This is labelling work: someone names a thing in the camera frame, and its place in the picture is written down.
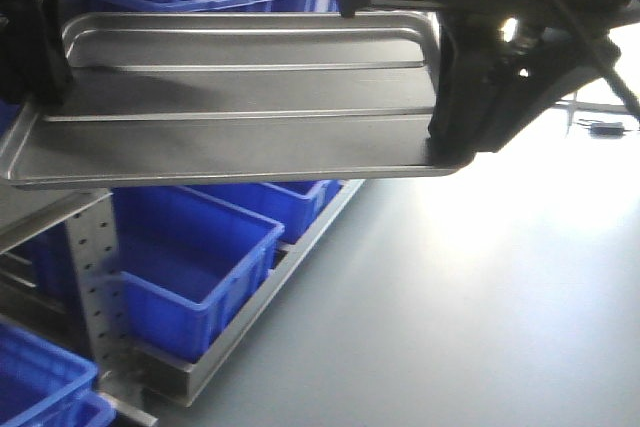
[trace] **floor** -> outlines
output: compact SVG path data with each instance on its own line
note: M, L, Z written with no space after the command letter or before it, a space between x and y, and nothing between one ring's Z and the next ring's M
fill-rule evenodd
M175 427L640 425L640 137L565 134L552 111L451 177L367 183L194 406L154 397L151 412Z

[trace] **metal tray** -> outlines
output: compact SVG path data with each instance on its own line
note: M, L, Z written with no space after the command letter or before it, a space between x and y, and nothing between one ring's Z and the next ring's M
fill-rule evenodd
M445 175L426 163L437 64L418 14L91 14L76 86L27 102L0 145L23 186Z

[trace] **metal shelving rack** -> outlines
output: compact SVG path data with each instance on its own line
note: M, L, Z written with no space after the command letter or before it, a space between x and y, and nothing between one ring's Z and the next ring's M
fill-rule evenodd
M93 359L100 368L98 391L116 407L117 425L157 426L158 419L144 410L142 390L190 405L363 182L346 182L298 243L280 246L270 277L196 364L129 336L110 191L20 191L0 185L0 316ZM58 302L39 294L23 275L24 262L8 252L61 223L75 289Z

